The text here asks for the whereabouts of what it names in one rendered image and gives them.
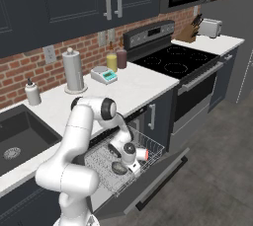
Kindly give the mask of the dark sink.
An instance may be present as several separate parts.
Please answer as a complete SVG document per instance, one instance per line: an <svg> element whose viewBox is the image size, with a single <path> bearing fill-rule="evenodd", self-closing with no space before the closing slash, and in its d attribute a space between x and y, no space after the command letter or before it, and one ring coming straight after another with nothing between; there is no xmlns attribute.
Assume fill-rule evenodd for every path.
<svg viewBox="0 0 253 226"><path fill-rule="evenodd" d="M25 105L0 113L0 177L61 141Z"/></svg>

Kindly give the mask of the dark grey bowl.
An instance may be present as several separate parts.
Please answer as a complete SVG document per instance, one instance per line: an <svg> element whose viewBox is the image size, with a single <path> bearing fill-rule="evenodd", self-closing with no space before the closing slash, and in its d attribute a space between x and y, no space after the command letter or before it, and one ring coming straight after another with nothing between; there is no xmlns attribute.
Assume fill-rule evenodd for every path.
<svg viewBox="0 0 253 226"><path fill-rule="evenodd" d="M127 168L121 162L113 162L112 171L116 175L125 175L127 173Z"/></svg>

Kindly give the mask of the black stove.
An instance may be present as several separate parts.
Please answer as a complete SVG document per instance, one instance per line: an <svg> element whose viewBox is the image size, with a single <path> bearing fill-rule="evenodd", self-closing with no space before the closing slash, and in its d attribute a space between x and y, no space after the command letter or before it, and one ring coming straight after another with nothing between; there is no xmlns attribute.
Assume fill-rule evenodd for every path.
<svg viewBox="0 0 253 226"><path fill-rule="evenodd" d="M174 90L167 146L172 154L206 119L218 70L188 92L179 95L179 89L220 62L216 54L173 44L174 27L175 22L167 20L123 34L128 61L179 81Z"/></svg>

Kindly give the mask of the dark red bottle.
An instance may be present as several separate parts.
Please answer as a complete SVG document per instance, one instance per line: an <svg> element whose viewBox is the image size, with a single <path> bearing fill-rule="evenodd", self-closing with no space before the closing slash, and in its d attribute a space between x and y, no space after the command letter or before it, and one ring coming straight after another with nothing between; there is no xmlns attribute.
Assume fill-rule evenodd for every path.
<svg viewBox="0 0 253 226"><path fill-rule="evenodd" d="M125 69L127 67L127 51L124 44L120 41L120 48L117 50L118 68Z"/></svg>

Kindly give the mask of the yellow bottle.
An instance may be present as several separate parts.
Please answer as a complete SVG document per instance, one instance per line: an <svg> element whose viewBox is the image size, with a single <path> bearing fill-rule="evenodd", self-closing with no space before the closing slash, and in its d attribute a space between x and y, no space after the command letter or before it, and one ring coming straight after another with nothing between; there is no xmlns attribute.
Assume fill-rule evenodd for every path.
<svg viewBox="0 0 253 226"><path fill-rule="evenodd" d="M107 67L114 72L118 71L117 54L114 51L113 43L110 42L109 52L107 54Z"/></svg>

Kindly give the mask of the white kitchen scale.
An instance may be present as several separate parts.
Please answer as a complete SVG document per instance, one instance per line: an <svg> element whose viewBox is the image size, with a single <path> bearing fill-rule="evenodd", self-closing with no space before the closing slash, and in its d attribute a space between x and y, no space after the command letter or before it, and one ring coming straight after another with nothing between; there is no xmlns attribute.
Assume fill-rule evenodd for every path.
<svg viewBox="0 0 253 226"><path fill-rule="evenodd" d="M107 66L96 66L91 70L90 74L92 79L105 85L112 84L118 80L117 74Z"/></svg>

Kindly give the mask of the paper towel roll on holder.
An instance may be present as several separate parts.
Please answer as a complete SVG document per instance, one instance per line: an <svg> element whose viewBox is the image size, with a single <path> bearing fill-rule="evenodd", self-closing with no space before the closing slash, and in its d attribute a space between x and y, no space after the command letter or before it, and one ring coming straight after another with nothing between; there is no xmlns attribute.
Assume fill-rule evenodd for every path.
<svg viewBox="0 0 253 226"><path fill-rule="evenodd" d="M70 95L85 92L88 86L83 78L80 53L72 47L68 47L67 50L62 53L62 59L66 78L64 91Z"/></svg>

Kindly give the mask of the white soap dispenser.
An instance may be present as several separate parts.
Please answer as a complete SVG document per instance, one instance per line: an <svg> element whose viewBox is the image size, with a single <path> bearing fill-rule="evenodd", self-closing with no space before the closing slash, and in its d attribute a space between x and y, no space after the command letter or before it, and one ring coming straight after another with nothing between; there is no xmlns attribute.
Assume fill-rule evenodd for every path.
<svg viewBox="0 0 253 226"><path fill-rule="evenodd" d="M42 102L39 87L31 79L28 79L25 92L27 94L28 102L31 106L37 106Z"/></svg>

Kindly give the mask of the grey dishwasher door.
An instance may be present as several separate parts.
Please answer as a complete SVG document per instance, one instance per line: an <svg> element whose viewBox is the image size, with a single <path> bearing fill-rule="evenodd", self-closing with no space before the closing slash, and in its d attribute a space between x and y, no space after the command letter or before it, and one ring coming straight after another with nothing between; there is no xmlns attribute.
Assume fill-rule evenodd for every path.
<svg viewBox="0 0 253 226"><path fill-rule="evenodd" d="M181 163L181 158L186 156L189 151L190 149L186 148L151 166L118 197L110 197L108 201L96 209L95 216L101 220L127 215L140 201L144 202L152 194L175 170Z"/></svg>

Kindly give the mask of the wooden knife block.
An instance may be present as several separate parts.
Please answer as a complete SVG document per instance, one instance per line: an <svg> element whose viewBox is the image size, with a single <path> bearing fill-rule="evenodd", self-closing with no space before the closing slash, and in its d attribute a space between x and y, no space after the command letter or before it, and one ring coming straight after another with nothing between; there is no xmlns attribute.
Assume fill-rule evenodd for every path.
<svg viewBox="0 0 253 226"><path fill-rule="evenodd" d="M194 21L185 27L177 36L176 40L192 43L196 40L196 35L199 32L200 23L203 21L202 15L199 14Z"/></svg>

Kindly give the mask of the dark lower cupboard run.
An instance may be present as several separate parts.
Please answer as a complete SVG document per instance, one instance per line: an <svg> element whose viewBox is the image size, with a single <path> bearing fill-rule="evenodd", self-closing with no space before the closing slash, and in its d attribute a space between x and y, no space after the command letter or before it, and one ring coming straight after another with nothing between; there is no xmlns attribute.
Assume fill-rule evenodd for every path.
<svg viewBox="0 0 253 226"><path fill-rule="evenodd" d="M213 88L213 94L210 102L210 111L225 98L237 50L237 47L234 48L229 53L222 56L219 60L223 63L223 66L216 74L215 86Z"/></svg>

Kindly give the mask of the white cup with red inside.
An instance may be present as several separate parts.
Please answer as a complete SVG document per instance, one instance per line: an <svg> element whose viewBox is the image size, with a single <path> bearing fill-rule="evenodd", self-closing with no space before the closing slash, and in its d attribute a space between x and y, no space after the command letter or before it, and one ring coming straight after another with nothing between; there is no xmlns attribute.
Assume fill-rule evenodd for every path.
<svg viewBox="0 0 253 226"><path fill-rule="evenodd" d="M136 159L141 161L148 160L148 150L143 148L136 149Z"/></svg>

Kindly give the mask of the white toaster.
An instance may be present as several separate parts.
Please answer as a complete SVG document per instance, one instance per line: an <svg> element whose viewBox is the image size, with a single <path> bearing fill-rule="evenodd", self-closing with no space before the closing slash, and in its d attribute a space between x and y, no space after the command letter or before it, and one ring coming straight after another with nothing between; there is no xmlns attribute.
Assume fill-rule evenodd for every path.
<svg viewBox="0 0 253 226"><path fill-rule="evenodd" d="M198 31L199 36L206 36L209 38L216 38L220 36L222 27L222 21L203 19L200 23L200 28Z"/></svg>

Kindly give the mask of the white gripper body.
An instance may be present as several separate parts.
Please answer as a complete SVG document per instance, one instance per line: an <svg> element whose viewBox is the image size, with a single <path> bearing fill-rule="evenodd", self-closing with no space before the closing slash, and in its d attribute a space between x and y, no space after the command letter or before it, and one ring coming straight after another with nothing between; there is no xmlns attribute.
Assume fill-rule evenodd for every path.
<svg viewBox="0 0 253 226"><path fill-rule="evenodd" d="M140 173L140 165L138 162L135 162L132 165L129 165L128 168L135 174L138 175Z"/></svg>

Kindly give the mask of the dark lower cupboard door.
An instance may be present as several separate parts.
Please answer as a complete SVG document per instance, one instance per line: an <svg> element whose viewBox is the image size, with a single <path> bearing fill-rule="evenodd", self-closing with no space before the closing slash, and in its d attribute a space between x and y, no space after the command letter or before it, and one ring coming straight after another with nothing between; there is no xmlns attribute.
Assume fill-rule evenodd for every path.
<svg viewBox="0 0 253 226"><path fill-rule="evenodd" d="M173 98L173 91L169 90L153 100L147 105L147 111L144 118L144 134L154 140L155 142L162 145L164 148L167 147L168 143L168 132L170 122L171 104ZM150 123L151 109L149 105L155 104L155 125L154 129L151 130L148 124Z"/></svg>

